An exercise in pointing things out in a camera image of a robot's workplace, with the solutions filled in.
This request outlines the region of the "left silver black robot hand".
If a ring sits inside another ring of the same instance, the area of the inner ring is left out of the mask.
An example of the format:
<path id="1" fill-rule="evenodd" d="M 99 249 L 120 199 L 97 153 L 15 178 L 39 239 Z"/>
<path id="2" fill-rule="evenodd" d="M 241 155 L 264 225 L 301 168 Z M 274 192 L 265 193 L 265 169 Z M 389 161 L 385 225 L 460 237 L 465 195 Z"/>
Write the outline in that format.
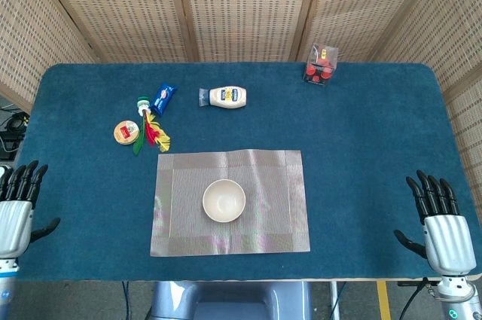
<path id="1" fill-rule="evenodd" d="M 13 169 L 1 167 L 1 259 L 13 261 L 22 255 L 30 244 L 42 239 L 58 227 L 54 218 L 46 227 L 32 229 L 38 195 L 48 165 L 38 165 L 34 160 Z"/>

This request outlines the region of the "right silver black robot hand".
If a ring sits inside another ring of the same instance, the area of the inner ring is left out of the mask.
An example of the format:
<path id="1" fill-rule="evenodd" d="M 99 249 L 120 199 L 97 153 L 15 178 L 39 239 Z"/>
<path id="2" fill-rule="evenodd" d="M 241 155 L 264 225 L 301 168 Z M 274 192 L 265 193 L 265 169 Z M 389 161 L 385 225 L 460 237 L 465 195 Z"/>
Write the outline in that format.
<path id="1" fill-rule="evenodd" d="M 466 276 L 476 266 L 474 246 L 466 218 L 450 183 L 416 171 L 418 179 L 406 177 L 411 189 L 424 243 L 414 242 L 401 230 L 395 230 L 398 242 L 407 250 L 427 260 L 441 276 Z"/>

